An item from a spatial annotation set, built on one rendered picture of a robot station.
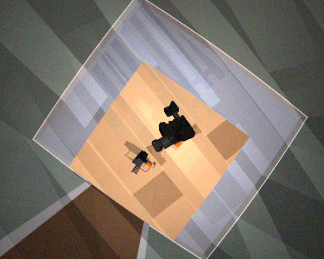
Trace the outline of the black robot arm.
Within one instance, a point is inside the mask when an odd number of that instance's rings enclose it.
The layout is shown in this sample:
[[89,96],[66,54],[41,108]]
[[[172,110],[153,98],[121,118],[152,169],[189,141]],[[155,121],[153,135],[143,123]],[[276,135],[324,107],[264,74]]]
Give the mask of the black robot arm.
[[171,120],[168,122],[168,124],[165,122],[159,123],[158,127],[162,137],[160,139],[153,140],[151,143],[156,152],[160,152],[163,150],[162,148],[167,149],[173,144],[176,145],[177,143],[181,142],[179,136],[176,135],[177,130],[172,128]]

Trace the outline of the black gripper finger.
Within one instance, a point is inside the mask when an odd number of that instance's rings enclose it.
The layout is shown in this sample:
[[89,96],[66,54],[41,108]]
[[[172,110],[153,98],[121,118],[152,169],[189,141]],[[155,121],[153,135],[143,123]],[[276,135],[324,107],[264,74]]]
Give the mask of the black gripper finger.
[[179,107],[177,106],[177,104],[174,101],[171,101],[169,108],[166,108],[165,112],[167,114],[169,114],[169,113],[174,112],[178,109],[179,109]]
[[180,116],[180,126],[177,129],[177,132],[179,135],[183,135],[185,133],[188,133],[193,130],[193,127],[190,125],[190,123],[187,121],[187,119],[184,117],[184,115]]

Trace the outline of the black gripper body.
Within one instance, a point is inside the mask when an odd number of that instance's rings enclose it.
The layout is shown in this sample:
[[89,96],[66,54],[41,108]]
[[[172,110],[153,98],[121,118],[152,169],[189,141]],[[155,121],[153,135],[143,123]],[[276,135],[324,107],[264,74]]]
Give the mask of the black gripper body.
[[[164,107],[164,112],[165,112],[166,108],[169,108],[169,106]],[[179,116],[178,112],[179,112],[179,110],[176,110],[176,111],[171,112],[169,114],[167,114],[165,112],[165,114],[166,114],[167,117],[170,117],[170,116],[173,116],[174,117],[174,119],[171,121],[172,128],[174,130],[177,130],[179,128],[179,126],[180,126],[180,116]],[[179,138],[180,138],[181,141],[186,141],[186,140],[189,140],[189,139],[191,139],[191,138],[193,138],[195,136],[195,131],[192,130],[192,131],[190,131],[188,133],[185,133],[183,135],[179,135],[179,133],[177,132],[176,135],[179,136]]]

